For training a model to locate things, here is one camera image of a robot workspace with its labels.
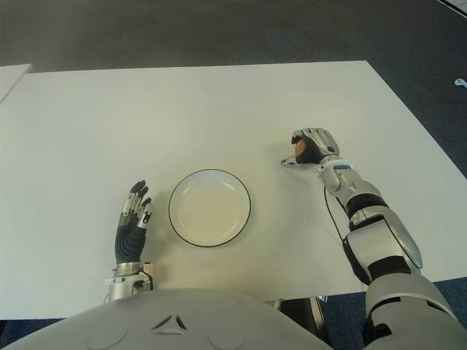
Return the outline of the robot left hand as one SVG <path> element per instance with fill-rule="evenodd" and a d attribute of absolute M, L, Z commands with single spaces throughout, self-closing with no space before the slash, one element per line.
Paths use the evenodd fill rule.
<path fill-rule="evenodd" d="M 152 199 L 147 197 L 146 181 L 137 182 L 127 194 L 115 236 L 117 264 L 138 263 L 145 245 L 146 232 L 153 215 Z"/>

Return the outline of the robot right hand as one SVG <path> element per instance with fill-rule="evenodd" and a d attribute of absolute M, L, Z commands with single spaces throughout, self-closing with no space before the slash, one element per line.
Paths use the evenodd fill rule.
<path fill-rule="evenodd" d="M 323 128 L 305 128 L 293 132 L 294 156 L 281 161 L 282 166 L 319 165 L 339 158 L 339 146 Z"/>

